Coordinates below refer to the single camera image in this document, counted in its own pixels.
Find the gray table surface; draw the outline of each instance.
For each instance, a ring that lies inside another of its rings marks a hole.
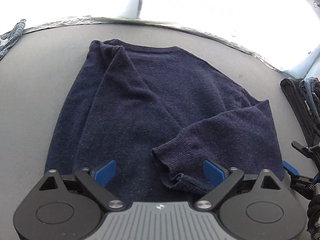
[[[120,39],[152,47],[179,46],[222,71],[258,100],[270,100],[284,160],[305,176],[316,168],[295,151],[305,144],[298,121],[279,83],[284,76],[260,60],[195,35],[140,25],[77,25],[23,35],[0,61],[0,239],[17,240],[12,216],[41,178],[63,102],[92,40]],[[286,175],[284,183],[290,179]],[[295,194],[307,209],[308,201]],[[310,239],[304,232],[301,240]]]

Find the white backdrop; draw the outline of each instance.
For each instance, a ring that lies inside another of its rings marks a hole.
[[[314,0],[143,0],[140,19],[212,34],[290,70],[320,44]],[[139,0],[0,0],[0,33],[64,17],[137,19]]]

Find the circular cover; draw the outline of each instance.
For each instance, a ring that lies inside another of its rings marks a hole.
[[[100,208],[93,200],[68,191],[57,195],[46,190],[41,197],[26,197],[13,222],[24,239],[77,240],[92,232],[100,219]]]
[[[245,240],[289,240],[305,227],[305,213],[291,196],[277,190],[241,194],[228,199],[219,210],[221,223],[235,237]]]

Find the knit fabric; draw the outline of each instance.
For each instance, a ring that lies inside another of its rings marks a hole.
[[[205,158],[283,179],[268,101],[178,47],[93,41],[61,110],[45,172],[116,161],[106,188],[132,201],[193,201]]]

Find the blue gripper pad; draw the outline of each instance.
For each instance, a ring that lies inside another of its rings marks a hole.
[[[319,173],[313,178],[313,184],[319,183]]]
[[[228,170],[213,161],[205,160],[203,163],[203,174],[210,184],[217,187],[229,175]]]
[[[114,160],[91,171],[91,177],[103,187],[107,185],[115,174],[116,162]]]
[[[290,176],[294,176],[296,178],[298,178],[300,176],[300,173],[298,172],[298,170],[296,168],[294,168],[293,166],[291,166],[286,161],[282,161],[282,165],[283,165],[283,168],[288,172],[288,174]]]

